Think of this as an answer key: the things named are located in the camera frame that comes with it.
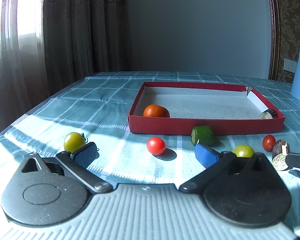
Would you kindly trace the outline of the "dark eggplant chunk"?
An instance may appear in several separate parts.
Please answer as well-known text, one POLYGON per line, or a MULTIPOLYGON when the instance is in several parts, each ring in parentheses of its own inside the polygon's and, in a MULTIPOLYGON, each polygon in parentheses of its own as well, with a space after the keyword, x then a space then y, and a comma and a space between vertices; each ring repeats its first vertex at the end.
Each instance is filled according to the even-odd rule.
POLYGON ((272 150, 272 165, 277 171, 284 171, 288 168, 286 156, 290 153, 290 145, 284 140, 275 142, 272 150))
POLYGON ((269 108, 269 109, 263 111, 259 115, 259 118, 260 119, 275 119, 275 118, 277 118, 277 112, 274 109, 269 108))

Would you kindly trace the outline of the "green tomato with stem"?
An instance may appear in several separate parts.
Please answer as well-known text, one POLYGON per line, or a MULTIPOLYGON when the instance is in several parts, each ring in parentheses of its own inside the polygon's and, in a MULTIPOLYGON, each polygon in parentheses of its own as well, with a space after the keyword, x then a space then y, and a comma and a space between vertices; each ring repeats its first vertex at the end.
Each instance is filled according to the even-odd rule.
POLYGON ((64 150, 75 152, 87 144, 83 133, 71 132, 64 138, 64 150))

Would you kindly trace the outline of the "green cucumber chunk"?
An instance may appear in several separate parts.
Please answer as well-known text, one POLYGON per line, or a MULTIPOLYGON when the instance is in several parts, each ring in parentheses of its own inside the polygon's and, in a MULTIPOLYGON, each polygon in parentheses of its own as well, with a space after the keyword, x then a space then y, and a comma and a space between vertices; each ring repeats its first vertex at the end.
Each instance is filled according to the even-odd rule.
POLYGON ((213 146, 215 137, 209 126, 194 126, 191 131, 191 142, 195 146, 198 143, 213 146))

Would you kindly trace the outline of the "yellow-green tomato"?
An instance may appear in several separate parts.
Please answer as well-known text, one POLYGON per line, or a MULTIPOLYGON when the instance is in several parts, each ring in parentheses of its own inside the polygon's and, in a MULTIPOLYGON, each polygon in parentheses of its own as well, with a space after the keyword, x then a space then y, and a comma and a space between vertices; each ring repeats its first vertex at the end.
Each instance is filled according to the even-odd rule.
POLYGON ((249 145, 238 145, 232 151, 237 157, 250 158, 255 152, 249 145))

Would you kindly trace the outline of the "orange tangerine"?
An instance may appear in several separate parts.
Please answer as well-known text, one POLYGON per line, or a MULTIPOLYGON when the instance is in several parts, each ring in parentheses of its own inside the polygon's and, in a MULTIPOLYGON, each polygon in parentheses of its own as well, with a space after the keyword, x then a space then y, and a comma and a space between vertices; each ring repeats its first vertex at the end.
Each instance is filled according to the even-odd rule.
POLYGON ((143 111, 144 117, 158 117, 158 118, 169 118, 169 111, 162 106, 151 104, 148 105, 143 111))

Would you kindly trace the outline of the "red cherry tomato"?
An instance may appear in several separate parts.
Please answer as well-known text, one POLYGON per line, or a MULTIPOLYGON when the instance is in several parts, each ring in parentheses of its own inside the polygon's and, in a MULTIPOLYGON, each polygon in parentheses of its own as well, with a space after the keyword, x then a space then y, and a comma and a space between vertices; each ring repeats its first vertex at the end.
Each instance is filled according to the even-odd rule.
POLYGON ((166 150, 165 142, 159 137, 152 137, 146 143, 148 152, 152 155, 161 155, 166 150))
POLYGON ((272 151, 276 140, 273 135, 266 135, 262 140, 262 147, 265 151, 272 151))

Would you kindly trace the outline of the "teal plaid tablecloth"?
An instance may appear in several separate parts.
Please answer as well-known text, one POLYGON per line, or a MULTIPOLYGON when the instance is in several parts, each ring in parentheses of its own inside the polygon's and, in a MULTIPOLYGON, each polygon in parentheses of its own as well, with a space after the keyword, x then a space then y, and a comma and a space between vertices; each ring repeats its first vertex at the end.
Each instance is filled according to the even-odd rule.
MULTIPOLYGON (((186 72, 118 72, 86 77, 54 95, 47 102, 23 115, 0 135, 1 194, 28 153, 53 157, 63 149, 70 132, 83 133, 95 142, 99 157, 89 170, 111 182, 174 183, 180 185, 203 167, 194 156, 190 138, 165 135, 165 157, 157 158, 146 150, 148 136, 130 132, 128 112, 146 81, 226 83, 255 88, 285 116, 283 130, 276 139, 289 143, 300 154, 300 101, 290 93, 291 85, 250 77, 186 72)), ((25 238, 11 231, 0 206, 0 238, 25 238)))

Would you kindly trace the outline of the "red shallow cardboard box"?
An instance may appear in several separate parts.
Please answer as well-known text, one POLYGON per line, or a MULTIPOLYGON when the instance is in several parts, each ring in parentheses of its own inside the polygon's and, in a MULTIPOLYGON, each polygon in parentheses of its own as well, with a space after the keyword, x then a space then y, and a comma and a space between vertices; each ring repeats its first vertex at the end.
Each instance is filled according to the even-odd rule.
POLYGON ((201 82, 144 82, 128 113, 132 133, 190 135, 194 126, 209 126, 214 135, 277 133, 285 116, 259 91, 246 85, 201 82), (169 118, 144 117, 151 104, 165 107, 169 118), (260 119, 272 108, 275 119, 260 119))

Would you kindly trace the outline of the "sheer white curtain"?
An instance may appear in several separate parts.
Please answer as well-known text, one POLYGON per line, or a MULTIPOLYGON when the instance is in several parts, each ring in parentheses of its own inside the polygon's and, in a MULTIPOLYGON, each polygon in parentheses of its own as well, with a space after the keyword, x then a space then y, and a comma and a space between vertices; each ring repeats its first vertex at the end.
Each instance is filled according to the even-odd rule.
POLYGON ((0 0, 0 133, 47 98, 43 0, 0 0))

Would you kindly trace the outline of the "brown patterned curtain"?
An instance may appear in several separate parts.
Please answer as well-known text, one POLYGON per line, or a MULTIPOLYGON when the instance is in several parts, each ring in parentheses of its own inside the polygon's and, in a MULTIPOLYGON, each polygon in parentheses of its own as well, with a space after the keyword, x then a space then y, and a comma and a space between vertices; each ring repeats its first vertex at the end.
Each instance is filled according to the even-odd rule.
POLYGON ((126 0, 44 0, 49 94, 99 72, 131 70, 126 0))

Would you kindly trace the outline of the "white wall switch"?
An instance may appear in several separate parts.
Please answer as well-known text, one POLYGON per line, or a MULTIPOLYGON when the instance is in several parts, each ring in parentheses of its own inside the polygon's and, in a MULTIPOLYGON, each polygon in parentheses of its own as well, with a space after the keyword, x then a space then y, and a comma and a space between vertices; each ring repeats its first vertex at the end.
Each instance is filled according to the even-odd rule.
POLYGON ((288 72, 291 72, 291 73, 295 73, 296 72, 297 64, 298 63, 296 61, 293 61, 293 60, 285 58, 284 62, 283 62, 283 69, 285 71, 288 71, 288 72))

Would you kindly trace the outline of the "dark wooden door frame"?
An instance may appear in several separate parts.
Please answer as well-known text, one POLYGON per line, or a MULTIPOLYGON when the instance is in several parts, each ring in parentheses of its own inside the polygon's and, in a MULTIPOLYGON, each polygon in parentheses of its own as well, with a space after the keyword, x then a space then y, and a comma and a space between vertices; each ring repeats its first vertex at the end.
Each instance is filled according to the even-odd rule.
POLYGON ((280 13, 278 0, 269 0, 271 22, 271 54, 268 79, 276 80, 280 61, 280 13))

